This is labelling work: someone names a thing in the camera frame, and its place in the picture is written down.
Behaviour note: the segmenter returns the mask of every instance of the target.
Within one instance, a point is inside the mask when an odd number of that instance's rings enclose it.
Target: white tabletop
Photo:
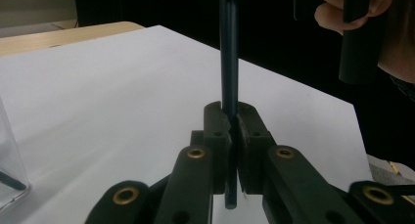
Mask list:
[[[219,52],[149,27],[1,58],[0,96],[32,186],[0,222],[83,223],[110,186],[171,172],[221,99]],[[353,105],[244,61],[240,101],[329,183],[372,179]],[[217,196],[213,223],[267,223],[260,201]]]

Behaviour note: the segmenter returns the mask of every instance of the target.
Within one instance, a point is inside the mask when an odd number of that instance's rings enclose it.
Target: wooden table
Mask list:
[[[0,39],[0,57],[142,29],[134,22],[113,22]]]

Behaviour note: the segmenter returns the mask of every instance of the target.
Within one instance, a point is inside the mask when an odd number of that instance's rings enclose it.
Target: human hand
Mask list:
[[[389,10],[378,66],[394,77],[415,83],[415,0],[371,0],[368,14],[350,23],[343,22],[344,0],[324,1],[314,17],[320,26],[340,34]]]

